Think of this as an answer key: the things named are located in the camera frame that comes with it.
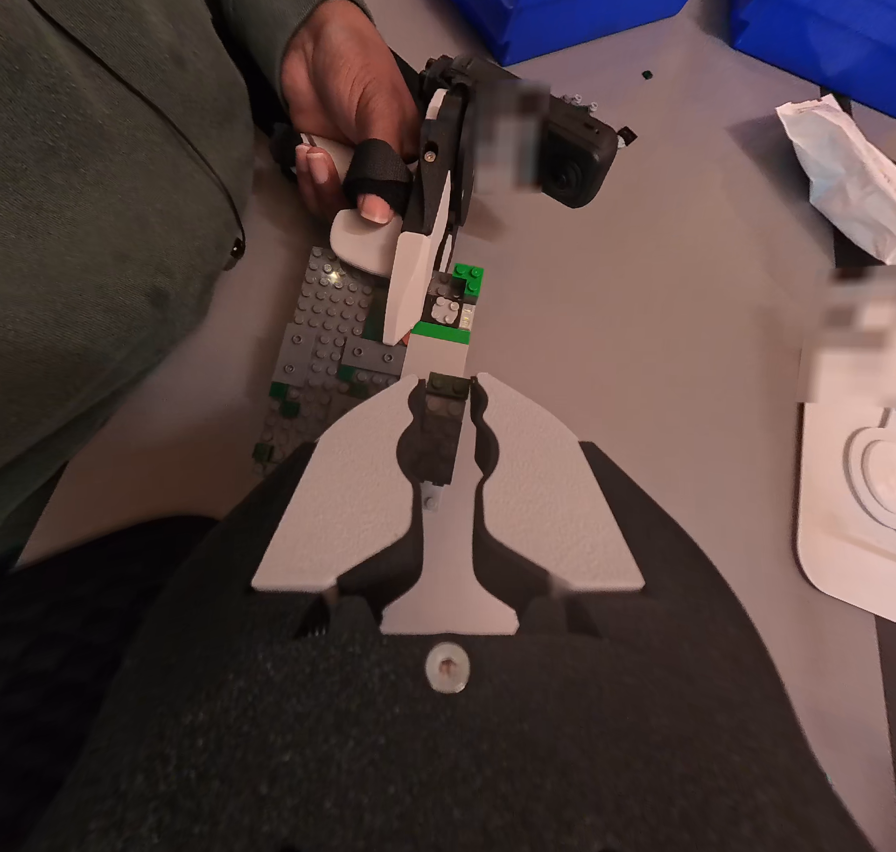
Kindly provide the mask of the person's left hand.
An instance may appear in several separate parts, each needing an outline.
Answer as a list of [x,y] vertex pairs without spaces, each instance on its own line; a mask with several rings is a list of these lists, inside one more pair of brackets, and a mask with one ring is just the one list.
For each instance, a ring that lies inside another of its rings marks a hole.
[[289,40],[280,88],[294,127],[345,144],[387,142],[417,158],[420,113],[374,23],[349,0],[327,0]]

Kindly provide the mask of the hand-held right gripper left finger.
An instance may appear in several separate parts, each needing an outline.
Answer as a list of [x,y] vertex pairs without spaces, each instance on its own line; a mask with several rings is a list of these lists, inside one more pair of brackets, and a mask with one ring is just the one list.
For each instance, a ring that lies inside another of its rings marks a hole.
[[415,464],[425,384],[410,374],[327,429],[253,578],[262,592],[360,597],[375,620],[420,579],[423,507]]

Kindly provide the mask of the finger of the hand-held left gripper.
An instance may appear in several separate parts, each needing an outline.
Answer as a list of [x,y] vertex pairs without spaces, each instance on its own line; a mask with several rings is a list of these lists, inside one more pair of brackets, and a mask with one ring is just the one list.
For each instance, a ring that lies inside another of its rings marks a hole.
[[402,221],[389,282],[383,343],[394,346],[420,320],[435,260],[449,234],[452,179],[444,181],[431,231],[423,230],[421,209],[409,205]]

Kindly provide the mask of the person's green jacket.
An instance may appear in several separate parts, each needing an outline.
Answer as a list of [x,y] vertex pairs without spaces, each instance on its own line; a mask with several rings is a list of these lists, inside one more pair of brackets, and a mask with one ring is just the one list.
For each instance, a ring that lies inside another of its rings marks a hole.
[[206,312],[252,123],[206,0],[2,0],[1,18],[5,558]]

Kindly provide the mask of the white crumpled paper bag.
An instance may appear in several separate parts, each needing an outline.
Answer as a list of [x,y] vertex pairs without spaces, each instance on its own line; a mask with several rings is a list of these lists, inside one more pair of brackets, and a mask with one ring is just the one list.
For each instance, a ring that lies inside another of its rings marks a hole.
[[832,94],[776,107],[809,180],[809,201],[878,262],[895,264],[895,166]]

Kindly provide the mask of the grey toy brick tower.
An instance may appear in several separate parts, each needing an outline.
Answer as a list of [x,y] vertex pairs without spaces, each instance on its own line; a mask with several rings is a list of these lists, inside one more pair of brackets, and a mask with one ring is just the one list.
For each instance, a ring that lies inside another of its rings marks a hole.
[[443,489],[452,482],[469,388],[466,377],[437,372],[426,377],[424,407],[415,422],[417,435],[410,460],[424,512],[438,511]]

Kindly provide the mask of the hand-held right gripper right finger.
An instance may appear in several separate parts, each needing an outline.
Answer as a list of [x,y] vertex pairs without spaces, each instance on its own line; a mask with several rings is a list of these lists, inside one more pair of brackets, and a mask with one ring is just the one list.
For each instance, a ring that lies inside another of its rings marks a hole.
[[470,389],[476,429],[472,565],[518,621],[536,600],[637,592],[645,580],[577,435],[488,373]]

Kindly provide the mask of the grey toy brick baseplate build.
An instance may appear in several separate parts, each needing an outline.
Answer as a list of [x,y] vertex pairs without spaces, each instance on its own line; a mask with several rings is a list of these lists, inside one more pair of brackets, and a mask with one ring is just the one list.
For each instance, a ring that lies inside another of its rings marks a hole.
[[454,264],[434,271],[420,320],[394,346],[383,343],[388,281],[314,247],[286,326],[252,450],[265,477],[301,445],[404,374],[430,372],[469,379],[466,360],[482,267]]

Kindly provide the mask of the grey desk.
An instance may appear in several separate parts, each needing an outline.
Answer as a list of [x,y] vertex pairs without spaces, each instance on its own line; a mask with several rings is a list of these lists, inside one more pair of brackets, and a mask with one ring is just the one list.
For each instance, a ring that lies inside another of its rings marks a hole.
[[[468,365],[597,443],[711,556],[835,790],[894,850],[875,618],[814,589],[793,555],[799,349],[833,238],[774,109],[815,88],[729,46],[728,0],[513,70],[638,139],[587,208],[473,202],[458,253],[486,283]],[[245,259],[68,467],[21,566],[162,515],[221,519],[253,487],[266,384],[324,237],[260,137],[255,152]]]

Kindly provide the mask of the person's dark trousers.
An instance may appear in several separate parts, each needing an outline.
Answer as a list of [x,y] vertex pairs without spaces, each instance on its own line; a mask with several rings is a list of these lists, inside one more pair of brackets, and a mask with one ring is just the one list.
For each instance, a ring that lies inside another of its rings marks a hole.
[[1,849],[19,850],[78,760],[149,608],[218,521],[176,515],[1,582]]

